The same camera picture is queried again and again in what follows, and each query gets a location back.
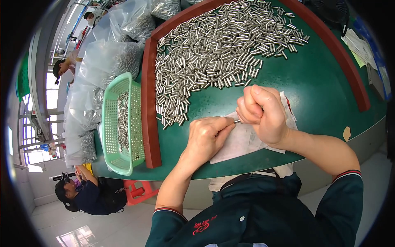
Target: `green basket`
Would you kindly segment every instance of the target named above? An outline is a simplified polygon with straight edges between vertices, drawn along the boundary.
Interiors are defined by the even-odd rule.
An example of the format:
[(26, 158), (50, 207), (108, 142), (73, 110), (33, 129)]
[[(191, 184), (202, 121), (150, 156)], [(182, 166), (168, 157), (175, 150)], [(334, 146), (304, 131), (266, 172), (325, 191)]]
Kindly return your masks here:
[[(128, 134), (129, 152), (118, 144), (118, 97), (129, 91)], [(103, 98), (102, 132), (103, 153), (107, 165), (116, 173), (129, 176), (133, 167), (145, 160), (141, 130), (141, 88), (132, 80), (130, 72), (116, 77), (106, 88)]]
[(22, 102), (24, 96), (30, 94), (28, 61), (29, 61), (29, 52), (26, 53), (25, 57), (22, 60), (21, 69), (19, 70), (17, 83), (15, 86), (15, 89), (17, 91), (17, 97), (19, 98), (19, 102)]

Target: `green table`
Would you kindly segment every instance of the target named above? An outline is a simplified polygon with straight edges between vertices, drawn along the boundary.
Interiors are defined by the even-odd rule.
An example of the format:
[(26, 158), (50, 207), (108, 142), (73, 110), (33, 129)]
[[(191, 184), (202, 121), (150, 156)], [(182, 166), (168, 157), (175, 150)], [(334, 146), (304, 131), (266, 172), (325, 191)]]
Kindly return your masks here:
[[(276, 6), (288, 8), (273, 1)], [(385, 102), (379, 102), (368, 88), (366, 67), (359, 68), (357, 62), (343, 41), (340, 41), (354, 60), (365, 84), (371, 102), (371, 108), (359, 112), (351, 88), (343, 71), (332, 53), (318, 35), (301, 19), (294, 18), (293, 23), (311, 38), (304, 47), (297, 46), (298, 53), (286, 52), (288, 60), (279, 57), (264, 59), (262, 70), (251, 84), (274, 87), (284, 91), (297, 118), (297, 127), (311, 134), (335, 136), (343, 139), (346, 126), (351, 128), (351, 138), (376, 124), (386, 114)], [(340, 39), (340, 31), (333, 30)], [(189, 123), (201, 117), (224, 116), (235, 111), (236, 100), (243, 95), (243, 87), (230, 87), (219, 90), (209, 87), (190, 97), (190, 121), (183, 126), (174, 125), (166, 130), (158, 123), (162, 166), (148, 169), (145, 163), (134, 168), (131, 176), (122, 176), (109, 172), (104, 161), (98, 135), (96, 149), (98, 159), (92, 164), (94, 175), (119, 179), (160, 181), (173, 169), (188, 142)], [(207, 179), (235, 174), (243, 174), (288, 164), (303, 159), (295, 153), (277, 153), (261, 149), (231, 160), (211, 165), (204, 164), (192, 179)]]

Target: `plastic stool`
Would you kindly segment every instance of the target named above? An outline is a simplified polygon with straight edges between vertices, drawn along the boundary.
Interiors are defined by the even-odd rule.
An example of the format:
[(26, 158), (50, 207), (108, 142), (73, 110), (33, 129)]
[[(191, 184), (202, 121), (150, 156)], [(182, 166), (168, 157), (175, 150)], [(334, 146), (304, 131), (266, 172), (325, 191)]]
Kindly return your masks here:
[[(143, 187), (136, 189), (136, 186), (134, 185), (136, 182), (141, 182)], [(145, 201), (146, 199), (157, 195), (159, 192), (159, 189), (152, 191), (151, 185), (148, 181), (124, 180), (124, 187), (127, 188), (126, 198), (128, 199), (128, 206), (136, 205)]]

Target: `dark green shirt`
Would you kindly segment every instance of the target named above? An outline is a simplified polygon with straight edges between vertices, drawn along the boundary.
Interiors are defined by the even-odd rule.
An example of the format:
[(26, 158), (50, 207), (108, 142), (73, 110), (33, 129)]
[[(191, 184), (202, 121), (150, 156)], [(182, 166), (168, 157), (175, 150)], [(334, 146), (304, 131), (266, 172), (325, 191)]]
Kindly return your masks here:
[(361, 173), (337, 176), (315, 216), (297, 199), (300, 187), (296, 173), (277, 181), (254, 174), (214, 192), (213, 205), (190, 221), (158, 208), (146, 246), (354, 246), (362, 215)]

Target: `hair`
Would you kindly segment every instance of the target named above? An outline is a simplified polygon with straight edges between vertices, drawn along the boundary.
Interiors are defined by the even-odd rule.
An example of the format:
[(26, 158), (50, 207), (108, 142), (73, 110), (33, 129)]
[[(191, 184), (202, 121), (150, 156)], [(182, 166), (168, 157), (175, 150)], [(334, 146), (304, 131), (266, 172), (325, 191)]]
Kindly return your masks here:
[(64, 180), (60, 180), (56, 185), (55, 185), (55, 194), (58, 197), (58, 199), (63, 202), (64, 207), (71, 212), (77, 212), (79, 211), (77, 205), (74, 203), (72, 199), (69, 199), (66, 197), (66, 190), (64, 189)]
[(88, 18), (88, 16), (89, 16), (90, 13), (92, 13), (92, 12), (89, 12), (89, 11), (88, 11), (88, 12), (86, 12), (86, 13), (84, 14), (84, 19), (85, 19), (85, 20)]
[(58, 60), (58, 61), (56, 61), (56, 63), (55, 63), (54, 66), (53, 66), (52, 73), (53, 73), (53, 75), (56, 77), (56, 81), (58, 81), (58, 80), (59, 80), (59, 77), (60, 77), (60, 76), (59, 76), (59, 70), (60, 70), (59, 65), (62, 64), (62, 63), (64, 63), (64, 61), (66, 61), (66, 59)]

